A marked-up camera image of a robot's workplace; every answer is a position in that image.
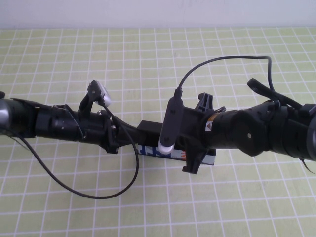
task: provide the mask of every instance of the white grid line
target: white grid line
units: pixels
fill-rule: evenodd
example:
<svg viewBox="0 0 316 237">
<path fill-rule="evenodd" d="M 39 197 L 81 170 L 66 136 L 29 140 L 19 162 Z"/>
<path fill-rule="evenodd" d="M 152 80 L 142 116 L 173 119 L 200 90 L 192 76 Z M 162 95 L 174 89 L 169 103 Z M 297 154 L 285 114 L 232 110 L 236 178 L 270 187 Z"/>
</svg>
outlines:
<svg viewBox="0 0 316 237">
<path fill-rule="evenodd" d="M 211 83 L 212 85 L 214 86 L 214 82 L 212 80 L 212 72 L 211 72 L 211 67 L 210 67 L 210 64 L 207 64 L 207 67 L 208 67 L 208 71 L 209 71 L 209 74 L 210 74 L 210 78 L 211 78 Z M 218 97 L 216 95 L 216 91 L 215 91 L 215 97 L 216 97 L 216 100 L 217 100 L 217 104 L 219 104 L 218 102 Z M 213 170 L 212 170 L 212 167 L 210 168 L 210 173 L 212 175 L 212 180 L 214 181 L 214 174 L 213 174 Z M 223 237 L 225 237 L 225 230 L 224 230 L 224 225 L 223 225 L 223 222 L 222 222 L 222 213 L 221 213 L 221 210 L 220 210 L 220 207 L 219 207 L 219 201 L 218 201 L 218 195 L 217 195 L 217 192 L 216 192 L 216 185 L 214 185 L 214 190 L 215 190 L 215 197 L 216 197 L 216 203 L 217 203 L 217 209 L 218 209 L 218 213 L 219 213 L 219 218 L 220 218 L 220 221 L 221 221 L 221 227 L 222 227 L 222 232 L 223 232 Z"/>
<path fill-rule="evenodd" d="M 79 30 L 77 30 L 76 41 L 78 40 L 78 32 L 79 32 Z M 69 79 L 68 79 L 67 91 L 69 90 L 69 85 L 70 85 L 70 76 L 69 76 Z M 79 146 L 80 146 L 80 144 L 78 144 L 78 147 L 77 147 L 77 157 L 76 157 L 76 164 L 75 164 L 75 174 L 74 174 L 74 179 L 73 179 L 72 188 L 74 188 L 74 187 L 75 187 L 75 184 L 76 184 L 76 171 L 77 171 L 77 167 L 78 167 Z M 70 217 L 71 217 L 71 211 L 72 211 L 72 205 L 73 205 L 73 198 L 74 198 L 74 194 L 71 193 L 70 204 L 69 204 L 69 211 L 68 211 L 66 237 L 68 237 L 68 233 L 69 233 L 69 225 L 70 225 Z"/>
<path fill-rule="evenodd" d="M 188 42 L 188 37 L 187 37 L 186 29 L 184 29 L 184 33 L 185 33 L 185 35 L 186 35 L 187 47 L 188 47 L 188 49 L 189 49 L 189 42 Z M 189 58 L 190 58 L 190 65 L 191 65 L 191 68 L 193 68 L 190 50 L 188 50 L 188 52 L 189 52 Z M 196 90 L 196 97 L 197 97 L 197 96 L 198 96 L 198 90 L 197 90 L 196 79 L 195 79 L 194 75 L 193 75 L 193 83 L 194 83 L 194 87 L 195 87 L 195 90 Z M 192 182 L 191 182 L 191 175 L 190 175 L 190 174 L 189 174 L 189 183 L 190 183 L 190 191 L 191 191 L 191 198 L 192 198 L 194 221 L 195 221 L 195 223 L 196 223 L 196 234 L 197 234 L 197 237 L 198 237 L 199 234 L 198 234 L 198 224 L 197 224 L 196 207 L 195 207 L 195 205 L 193 204 L 194 196 L 193 196 L 193 189 L 192 189 Z"/>
<path fill-rule="evenodd" d="M 228 70 L 226 60 L 224 60 L 224 64 L 225 64 L 226 70 Z M 228 78 L 229 78 L 229 81 L 231 82 L 232 91 L 233 91 L 233 94 L 234 94 L 234 98 L 235 98 L 235 100 L 236 100 L 237 107 L 238 107 L 238 109 L 240 110 L 240 108 L 239 108 L 239 106 L 238 106 L 238 100 L 237 100 L 236 95 L 235 95 L 235 90 L 234 90 L 234 88 L 233 88 L 233 82 L 232 82 L 232 80 L 231 80 L 230 75 L 228 75 Z M 231 153 L 230 150 L 229 150 L 229 154 L 230 154 L 230 157 L 231 157 L 231 161 L 232 161 L 232 163 L 233 163 L 233 157 L 232 157 L 232 153 Z M 235 171 L 235 167 L 234 167 L 234 166 L 233 166 L 233 171 L 234 171 L 236 180 L 238 180 L 238 177 L 237 177 L 237 175 L 236 175 L 236 171 Z M 248 231 L 249 231 L 249 236 L 251 237 L 251 236 L 252 236 L 252 233 L 251 233 L 251 230 L 250 230 L 250 227 L 249 227 L 248 217 L 247 217 L 247 213 L 246 213 L 245 206 L 244 206 L 244 203 L 243 203 L 243 199 L 242 199 L 242 194 L 241 194 L 241 191 L 240 191 L 239 182 L 237 182 L 237 186 L 238 186 L 239 195 L 240 195 L 240 197 L 241 197 L 241 204 L 242 204 L 243 212 L 244 212 L 244 215 L 245 215 L 245 218 L 246 218 L 246 223 L 247 223 L 247 227 L 248 227 Z"/>
<path fill-rule="evenodd" d="M 247 29 L 247 34 L 249 35 L 250 41 L 251 41 L 251 43 L 252 43 L 252 39 L 251 39 L 251 37 L 250 37 L 250 34 L 249 34 L 248 29 Z M 244 64 L 243 64 L 243 69 L 244 69 L 245 73 L 247 74 L 247 70 L 246 70 Z M 257 101 L 257 99 L 256 99 L 255 93 L 254 93 L 253 91 L 252 91 L 252 94 L 253 94 L 253 97 L 254 97 L 254 99 L 255 99 L 255 101 L 256 101 L 256 104 L 259 104 L 258 101 Z M 267 204 L 267 207 L 268 207 L 268 212 L 269 212 L 270 218 L 272 218 L 272 213 L 271 213 L 270 205 L 269 205 L 269 202 L 268 202 L 268 199 L 267 199 L 267 194 L 266 194 L 266 191 L 265 191 L 265 189 L 264 189 L 264 185 L 263 185 L 263 182 L 262 182 L 262 179 L 261 179 L 261 175 L 260 175 L 260 172 L 259 172 L 259 169 L 258 169 L 258 165 L 257 165 L 257 161 L 256 161 L 256 158 L 255 158 L 255 157 L 253 157 L 253 161 L 254 161 L 254 164 L 255 164 L 255 166 L 256 166 L 256 171 L 257 171 L 257 173 L 258 173 L 258 177 L 259 177 L 259 180 L 260 180 L 260 184 L 261 184 L 261 188 L 262 188 L 262 191 L 263 191 L 263 195 L 264 195 L 264 197 L 265 197 L 266 204 Z M 277 236 L 277 229 L 276 229 L 276 225 L 275 225 L 275 222 L 274 222 L 273 219 L 272 219 L 272 225 L 273 225 L 273 229 L 274 229 L 275 235 Z"/>
<path fill-rule="evenodd" d="M 139 73 L 139 78 L 140 80 L 142 80 L 142 60 L 140 59 L 140 52 L 141 52 L 142 48 L 141 48 L 141 44 L 140 44 L 140 41 L 139 41 L 139 68 L 140 68 L 140 73 Z M 142 96 L 142 93 L 140 93 L 140 111 L 141 111 L 141 120 L 143 120 L 143 96 Z M 144 156 L 143 155 L 140 155 L 139 156 L 142 158 L 142 161 L 143 161 L 143 166 L 145 166 L 145 159 L 144 159 Z M 145 170 L 143 169 L 143 202 L 144 202 L 144 205 L 143 205 L 143 208 L 144 208 L 144 236 L 147 236 L 147 228 L 146 228 L 146 191 L 145 191 Z"/>
<path fill-rule="evenodd" d="M 55 57 L 55 63 L 54 63 L 53 71 L 55 70 L 55 65 L 56 65 L 56 61 L 57 61 L 57 56 L 58 56 L 58 54 L 56 54 L 56 57 Z M 51 75 L 51 78 L 50 78 L 49 89 L 50 89 L 50 87 L 51 87 L 52 80 L 53 80 L 53 74 Z M 47 104 L 47 101 L 48 101 L 48 94 L 47 94 L 47 97 L 46 97 L 45 104 Z M 59 140 L 57 140 L 57 144 L 56 144 L 56 148 L 55 148 L 54 157 L 57 156 L 58 144 L 59 144 Z M 51 169 L 51 172 L 52 172 L 52 173 L 54 173 L 55 161 L 56 161 L 56 159 L 53 160 L 53 165 L 52 165 L 52 169 Z M 47 210 L 47 205 L 48 205 L 49 191 L 50 191 L 50 187 L 51 187 L 51 182 L 52 182 L 52 178 L 49 179 L 47 197 L 46 197 L 45 207 L 44 207 L 44 214 L 43 214 L 43 219 L 42 219 L 41 228 L 40 228 L 40 231 L 41 231 L 40 237 L 42 237 L 42 235 L 43 235 L 42 232 L 43 232 L 44 224 L 45 224 L 45 216 L 46 216 L 46 210 Z"/>
</svg>

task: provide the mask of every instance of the black plastic bracket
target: black plastic bracket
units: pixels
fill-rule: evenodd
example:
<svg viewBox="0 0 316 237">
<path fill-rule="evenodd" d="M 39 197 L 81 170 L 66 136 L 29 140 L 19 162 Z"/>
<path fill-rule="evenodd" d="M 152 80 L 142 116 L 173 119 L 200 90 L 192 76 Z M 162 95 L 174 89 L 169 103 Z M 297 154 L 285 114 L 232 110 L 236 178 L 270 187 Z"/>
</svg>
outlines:
<svg viewBox="0 0 316 237">
<path fill-rule="evenodd" d="M 201 93 L 198 95 L 199 102 L 196 106 L 196 110 L 205 112 L 213 109 L 213 96 L 207 93 Z"/>
</svg>

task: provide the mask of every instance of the warning label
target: warning label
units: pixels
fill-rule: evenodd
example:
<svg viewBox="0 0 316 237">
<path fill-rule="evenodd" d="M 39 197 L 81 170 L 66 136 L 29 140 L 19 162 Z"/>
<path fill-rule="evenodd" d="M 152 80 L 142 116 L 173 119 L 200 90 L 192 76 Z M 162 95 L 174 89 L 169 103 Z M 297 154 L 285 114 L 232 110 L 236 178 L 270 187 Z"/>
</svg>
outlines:
<svg viewBox="0 0 316 237">
<path fill-rule="evenodd" d="M 206 132 L 212 131 L 212 123 L 213 121 L 206 122 L 206 127 L 205 127 Z"/>
<path fill-rule="evenodd" d="M 213 124 L 213 121 L 214 119 L 216 118 L 218 114 L 213 114 L 211 117 L 208 118 L 207 122 L 206 122 L 206 125 L 205 125 L 205 131 L 206 132 L 209 132 L 209 131 L 212 131 L 212 124 Z"/>
</svg>

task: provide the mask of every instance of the green checkered tablecloth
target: green checkered tablecloth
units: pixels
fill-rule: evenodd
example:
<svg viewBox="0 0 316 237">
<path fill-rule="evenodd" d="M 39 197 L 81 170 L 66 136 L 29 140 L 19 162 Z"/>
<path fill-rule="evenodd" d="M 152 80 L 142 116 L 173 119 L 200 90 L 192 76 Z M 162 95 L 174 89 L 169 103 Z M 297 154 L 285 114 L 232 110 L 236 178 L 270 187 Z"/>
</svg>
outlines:
<svg viewBox="0 0 316 237">
<path fill-rule="evenodd" d="M 276 91 L 315 103 L 316 28 L 306 27 L 0 30 L 0 90 L 77 110 L 88 84 L 98 80 L 112 97 L 109 108 L 125 122 L 162 122 L 184 74 L 223 55 L 271 56 Z M 266 73 L 265 60 L 214 62 L 187 79 L 184 103 L 195 107 L 207 92 L 215 108 L 252 107 L 266 98 L 246 83 L 254 77 L 267 84 Z M 57 177 L 88 194 L 113 194 L 134 174 L 131 147 L 111 155 L 88 144 L 29 141 Z M 0 150 L 0 236 L 316 235 L 316 176 L 290 157 L 218 150 L 215 165 L 203 165 L 198 175 L 182 172 L 181 161 L 140 157 L 128 192 L 95 201 L 59 187 L 11 139 L 0 137 Z M 316 171 L 316 163 L 307 165 Z"/>
</svg>

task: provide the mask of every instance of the cable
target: cable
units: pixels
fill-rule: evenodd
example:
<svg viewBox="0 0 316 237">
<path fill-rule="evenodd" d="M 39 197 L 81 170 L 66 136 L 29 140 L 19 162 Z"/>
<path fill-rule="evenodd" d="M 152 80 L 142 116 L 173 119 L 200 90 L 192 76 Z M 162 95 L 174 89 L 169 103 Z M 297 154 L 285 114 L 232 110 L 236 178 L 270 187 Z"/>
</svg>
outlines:
<svg viewBox="0 0 316 237">
<path fill-rule="evenodd" d="M 219 60 L 224 60 L 224 59 L 267 59 L 268 60 L 268 83 L 269 83 L 269 87 L 271 90 L 275 91 L 274 87 L 273 87 L 273 84 L 272 84 L 272 76 L 271 76 L 271 70 L 272 70 L 272 60 L 271 60 L 271 57 L 269 56 L 225 56 L 225 57 L 219 57 L 219 58 L 213 58 L 213 59 L 210 59 L 210 60 L 207 60 L 203 63 L 200 63 L 198 65 L 196 65 L 194 68 L 192 68 L 191 70 L 189 70 L 185 76 L 182 78 L 179 86 L 178 86 L 178 89 L 181 89 L 182 88 L 182 85 L 184 83 L 184 81 L 187 79 L 187 77 L 192 73 L 194 72 L 196 69 L 198 69 L 199 67 L 205 65 L 205 64 L 208 64 L 208 63 L 211 63 L 211 62 L 215 62 L 215 61 L 219 61 Z"/>
<path fill-rule="evenodd" d="M 111 111 L 106 108 L 106 111 L 112 116 L 113 119 L 115 119 L 118 123 L 120 123 L 115 117 L 114 115 L 111 113 Z M 126 128 L 121 124 L 121 127 L 123 129 L 123 131 L 126 133 L 126 135 L 128 136 L 130 142 L 133 145 L 134 151 L 135 151 L 135 155 L 136 155 L 136 170 L 135 170 L 135 174 L 134 177 L 132 179 L 132 181 L 121 191 L 119 191 L 116 194 L 110 195 L 110 196 L 92 196 L 92 195 L 88 195 L 88 194 L 84 194 L 81 192 L 78 192 L 70 187 L 68 187 L 66 184 L 64 184 L 63 182 L 61 182 L 49 169 L 48 167 L 44 164 L 44 162 L 41 160 L 41 158 L 38 156 L 38 154 L 36 153 L 36 151 L 33 149 L 33 147 L 28 143 L 28 141 L 25 140 L 24 137 L 22 137 L 19 133 L 17 133 L 16 131 L 14 131 L 11 128 L 7 128 L 5 126 L 0 125 L 0 128 L 6 131 L 11 132 L 15 137 L 20 138 L 21 141 L 29 148 L 29 150 L 32 152 L 32 154 L 35 156 L 35 158 L 38 160 L 38 162 L 40 163 L 40 165 L 44 168 L 44 170 L 52 177 L 53 180 L 55 180 L 60 186 L 62 186 L 63 188 L 67 189 L 68 191 L 77 194 L 81 197 L 84 198 L 90 198 L 90 199 L 110 199 L 110 198 L 115 198 L 121 194 L 123 194 L 125 191 L 127 191 L 135 182 L 137 175 L 138 175 L 138 170 L 139 170 L 139 157 L 138 157 L 138 151 L 135 145 L 135 142 L 133 141 L 132 137 L 130 136 L 130 134 L 127 132 Z"/>
</svg>

